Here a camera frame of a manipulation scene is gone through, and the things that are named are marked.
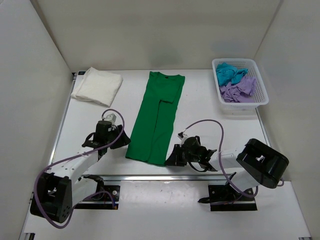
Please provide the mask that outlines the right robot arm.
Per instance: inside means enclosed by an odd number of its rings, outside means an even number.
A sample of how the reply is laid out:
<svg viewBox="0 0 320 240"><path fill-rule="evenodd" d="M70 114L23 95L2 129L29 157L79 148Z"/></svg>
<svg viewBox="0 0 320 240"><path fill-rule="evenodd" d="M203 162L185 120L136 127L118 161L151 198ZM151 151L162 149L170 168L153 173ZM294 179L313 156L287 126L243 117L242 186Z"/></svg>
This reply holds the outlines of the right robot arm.
<svg viewBox="0 0 320 240"><path fill-rule="evenodd" d="M224 195L229 200L236 200L242 192L258 186L275 189L289 165L287 157L255 138L249 139L243 148L218 151L202 146L197 135L188 137L181 132L178 137L180 143L174 145L165 166L190 165L199 171L192 165L196 163L203 172L222 171L223 174L226 169L241 168L232 177L226 177Z"/></svg>

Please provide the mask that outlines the green t-shirt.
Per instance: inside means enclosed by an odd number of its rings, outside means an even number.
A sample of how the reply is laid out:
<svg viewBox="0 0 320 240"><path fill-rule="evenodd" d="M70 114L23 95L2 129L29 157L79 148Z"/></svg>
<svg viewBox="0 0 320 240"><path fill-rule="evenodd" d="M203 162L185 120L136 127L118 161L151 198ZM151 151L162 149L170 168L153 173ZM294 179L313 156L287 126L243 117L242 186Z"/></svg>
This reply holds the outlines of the green t-shirt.
<svg viewBox="0 0 320 240"><path fill-rule="evenodd" d="M185 79L179 74L149 73L125 155L127 159L165 165Z"/></svg>

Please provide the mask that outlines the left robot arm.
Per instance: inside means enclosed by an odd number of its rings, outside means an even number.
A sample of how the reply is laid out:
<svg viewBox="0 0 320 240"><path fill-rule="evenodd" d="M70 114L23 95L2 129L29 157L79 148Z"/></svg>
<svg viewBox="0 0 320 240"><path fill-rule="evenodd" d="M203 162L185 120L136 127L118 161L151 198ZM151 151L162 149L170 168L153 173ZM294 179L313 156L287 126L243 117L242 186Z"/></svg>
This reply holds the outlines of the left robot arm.
<svg viewBox="0 0 320 240"><path fill-rule="evenodd" d="M35 183L30 213L62 224L84 200L98 201L108 196L114 205L115 199L105 190L103 178L86 172L108 149L118 149L130 142L121 124L115 125L113 120L98 121L95 132L90 133L81 145L77 158L52 166L50 172L40 174Z"/></svg>

